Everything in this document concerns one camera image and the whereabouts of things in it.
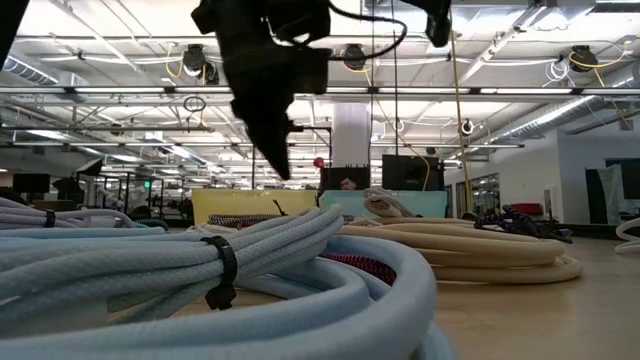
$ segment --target ceiling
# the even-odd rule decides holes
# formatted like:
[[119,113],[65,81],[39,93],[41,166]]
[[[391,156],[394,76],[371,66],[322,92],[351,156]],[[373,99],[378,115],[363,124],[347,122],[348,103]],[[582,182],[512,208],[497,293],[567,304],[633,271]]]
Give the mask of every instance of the ceiling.
[[[23,19],[11,54],[26,59],[30,65],[52,74],[76,74],[90,86],[170,86],[200,85],[200,80],[189,77],[182,72],[179,77],[172,77],[167,67],[176,73],[179,70],[179,58],[191,43],[205,45],[205,51],[210,60],[219,65],[219,49],[214,36],[202,37],[191,20],[191,11],[199,4],[198,0],[71,0],[68,4],[72,8],[73,18],[63,12],[59,6],[54,6],[55,0],[31,0],[27,13]],[[379,11],[387,11],[381,2]],[[601,63],[607,63],[620,57],[621,51],[626,55],[615,65],[602,69],[606,76],[615,72],[625,64],[636,60],[635,55],[640,50],[640,41],[635,34],[640,33],[640,15],[637,13],[585,13],[579,11],[581,7],[571,8],[572,11],[551,12],[542,21],[526,28],[526,31],[516,32],[507,41],[500,41],[506,33],[510,34],[513,24],[525,13],[527,1],[499,1],[496,6],[474,6],[474,3],[486,4],[487,1],[466,1],[465,6],[458,6],[460,1],[454,1],[453,27],[458,39],[455,43],[457,71],[463,78],[469,75],[461,86],[468,87],[555,87],[570,86],[568,77],[561,81],[550,81],[549,67],[561,52],[568,54],[573,45],[589,45],[591,51],[597,54]],[[358,0],[343,0],[337,4],[346,10],[359,12],[361,2]],[[332,14],[332,36],[313,43],[314,47],[332,47],[336,50],[344,48],[347,43],[360,43],[364,51],[370,51],[372,44],[376,49],[388,46],[393,41],[392,28],[385,24],[375,24],[372,40],[372,26],[368,22],[359,22]],[[437,49],[422,36],[425,27],[424,13],[411,7],[400,7],[397,17],[407,23],[409,36],[397,49],[397,60],[393,53],[381,59],[370,62],[370,81],[376,86],[396,85],[395,64],[397,63],[397,85],[401,87],[449,87],[453,85],[453,63],[447,61],[450,47]],[[105,43],[96,40],[94,33],[106,38],[111,49]],[[623,40],[631,35],[632,41],[626,46]],[[489,57],[485,57],[481,66],[474,69],[472,63],[492,44],[502,43]],[[116,55],[121,54],[127,61]],[[342,63],[329,65],[329,86],[368,86],[364,73],[349,71]],[[575,86],[593,86],[596,81],[593,72],[575,73],[569,76]],[[222,74],[221,84],[225,84]],[[2,86],[33,86],[14,74],[0,73]],[[205,97],[207,108],[203,113],[191,114],[187,112],[182,101],[184,96],[127,96],[122,106],[89,106],[91,101],[75,104],[76,114],[69,103],[56,104],[55,97],[39,97],[16,95],[9,96],[13,101],[19,101],[25,106],[51,115],[47,118],[50,125],[60,126],[70,120],[79,121],[86,128],[110,126],[119,122],[127,126],[136,127],[182,127],[180,131],[163,131],[161,138],[172,143],[198,142],[242,142],[243,123],[235,119],[229,101],[230,95],[212,95]],[[117,102],[120,99],[109,95],[96,95],[90,100]],[[346,101],[331,97],[306,97],[296,100],[288,110],[289,117],[299,125],[328,126],[332,125],[333,104],[336,101]],[[368,99],[358,100],[369,103]],[[508,126],[510,122],[546,104],[543,100],[486,99],[486,101],[463,101],[461,115],[476,124],[482,124],[483,132],[498,131]],[[372,106],[375,121],[385,123],[385,118],[395,118],[396,102],[389,97],[381,98]],[[457,107],[451,97],[444,100],[429,101],[399,95],[397,115],[402,120],[400,133],[408,143],[433,142],[455,143],[457,141]],[[18,125],[34,125],[18,121]],[[202,122],[211,132],[190,131],[192,127]],[[385,135],[381,142],[394,141],[394,130],[385,125]],[[65,133],[70,138],[95,141],[136,142],[149,138],[149,131],[128,131],[123,136],[113,136],[108,132],[83,131],[80,133]],[[20,139],[36,139],[47,141],[56,140],[42,137],[33,133],[18,135]],[[315,142],[316,148],[292,149],[291,158],[295,164],[293,175],[296,185],[304,182],[317,183],[318,175],[313,169],[311,160],[321,156],[327,159],[329,151],[323,141],[328,137],[324,133],[313,132],[291,134],[290,140],[298,142]],[[233,174],[245,171],[242,166],[250,165],[245,155],[250,157],[250,149],[238,151],[224,147],[193,147],[186,148],[193,156],[231,169],[226,173],[229,182],[239,181]],[[392,149],[375,148],[373,159],[380,159],[384,151]],[[159,154],[153,148],[133,149],[148,163],[162,164],[175,162],[176,164],[193,164],[193,159],[179,154]],[[126,163],[114,159],[114,164]],[[274,172],[268,167],[262,171],[267,174],[259,183],[277,182],[273,178]],[[202,172],[191,172],[201,175]]]

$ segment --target floor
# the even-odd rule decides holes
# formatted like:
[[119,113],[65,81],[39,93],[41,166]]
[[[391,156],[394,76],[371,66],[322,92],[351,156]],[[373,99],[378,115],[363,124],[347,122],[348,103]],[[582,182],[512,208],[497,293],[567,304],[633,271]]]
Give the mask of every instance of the floor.
[[[461,360],[627,360],[640,358],[640,255],[610,240],[575,239],[569,255],[581,279],[552,284],[439,284],[436,322]],[[277,301],[241,292],[234,307]],[[177,316],[209,311],[204,300]]]

